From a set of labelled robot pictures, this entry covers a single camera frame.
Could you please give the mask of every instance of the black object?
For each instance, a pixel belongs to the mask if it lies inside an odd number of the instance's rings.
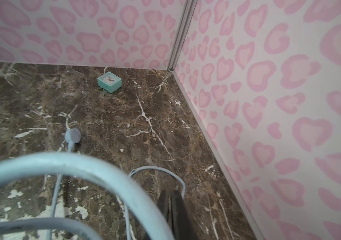
[[[160,209],[160,212],[164,215],[165,219],[168,220],[168,192],[166,190],[161,191],[159,199],[157,201],[157,207]],[[148,236],[148,233],[145,233],[143,240],[151,240]]]
[[[168,220],[175,240],[198,240],[180,191],[173,190],[170,196],[166,190],[161,191],[157,207],[163,213],[165,219]],[[151,239],[145,233],[143,240]]]

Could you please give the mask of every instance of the light blue cable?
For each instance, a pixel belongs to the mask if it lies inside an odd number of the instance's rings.
[[[115,193],[128,205],[153,240],[174,240],[172,230],[144,190],[115,166],[91,156],[38,153],[0,162],[0,186],[44,174],[76,176]]]
[[[128,177],[131,178],[132,175],[134,175],[135,173],[137,173],[138,171],[144,170],[144,169],[155,169],[155,170],[160,170],[163,172],[166,172],[170,175],[172,175],[173,177],[175,177],[182,185],[182,191],[181,191],[181,196],[184,199],[185,196],[185,190],[186,190],[186,186],[184,181],[177,176],[175,173],[169,171],[168,169],[162,168],[162,167],[156,167],[156,166],[143,166],[143,167],[139,167],[136,168],[134,170],[132,170]],[[129,221],[129,212],[128,212],[128,206],[126,204],[124,204],[124,216],[125,216],[125,227],[126,227],[126,239],[127,240],[131,240],[131,227],[130,227],[130,221]]]
[[[75,148],[75,143],[78,143],[80,139],[81,139],[81,134],[77,128],[68,129],[65,133],[65,140],[68,143],[67,152],[72,152],[73,149]],[[60,183],[61,183],[62,178],[63,178],[62,174],[57,175],[55,190],[53,191],[50,217],[55,216],[56,204],[57,204],[57,199],[58,199],[58,191],[60,190]],[[48,230],[47,240],[52,240],[52,229]]]

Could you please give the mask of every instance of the brown marble floor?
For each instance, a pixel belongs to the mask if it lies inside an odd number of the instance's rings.
[[[110,94],[97,86],[104,70],[0,63],[0,161],[66,151],[64,132],[76,127],[82,133],[75,150],[79,154],[108,161],[125,173],[155,165],[179,175],[187,185],[185,204],[201,240],[255,239],[171,73],[108,68],[123,79],[123,87]],[[135,180],[155,201],[162,189],[180,187],[154,170],[137,173]],[[48,175],[0,188],[0,221],[46,215],[55,181]],[[59,216],[88,224],[103,239],[126,239],[123,212],[113,194],[73,177],[64,177],[61,189]],[[131,218],[140,240],[143,229]],[[42,235],[32,231],[0,239],[45,239]],[[63,232],[55,236],[71,237]]]

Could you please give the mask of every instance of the baseboard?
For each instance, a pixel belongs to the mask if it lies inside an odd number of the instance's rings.
[[[224,173],[224,176],[225,176],[226,180],[228,181],[230,188],[232,189],[233,193],[235,194],[235,197],[236,197],[238,203],[240,204],[240,207],[241,207],[242,211],[244,212],[244,215],[247,218],[249,225],[254,232],[254,235],[256,236],[257,240],[264,240],[257,223],[255,222],[253,216],[250,214],[248,208],[246,207],[246,204],[245,204],[245,202],[244,202],[244,200],[240,194],[240,191],[238,190],[236,184],[233,182],[228,170],[226,169],[224,161],[222,160],[220,154],[218,153],[215,146],[213,145],[213,142],[210,139],[208,132],[205,129],[205,126],[202,124],[202,121],[201,121],[200,117],[198,116],[198,113],[197,113],[196,109],[194,108],[192,101],[189,100],[188,95],[185,92],[185,89],[183,88],[183,86],[182,86],[180,80],[178,79],[175,71],[172,71],[172,74],[173,74],[173,76],[174,76],[174,78],[178,84],[178,87],[180,88],[184,98],[186,99],[187,104],[188,104],[190,110],[192,111],[192,114],[195,117],[198,126],[200,127],[202,133],[204,134],[204,137],[205,137],[206,141],[208,142],[208,145],[209,145],[210,149],[212,150],[213,155],[215,156],[215,158],[218,162],[218,165],[221,168],[221,171]]]

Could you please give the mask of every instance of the clock face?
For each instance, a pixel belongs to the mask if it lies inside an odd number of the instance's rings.
[[[114,76],[107,76],[107,77],[103,78],[103,82],[108,84],[108,85],[113,85],[116,81],[117,81],[117,79]]]

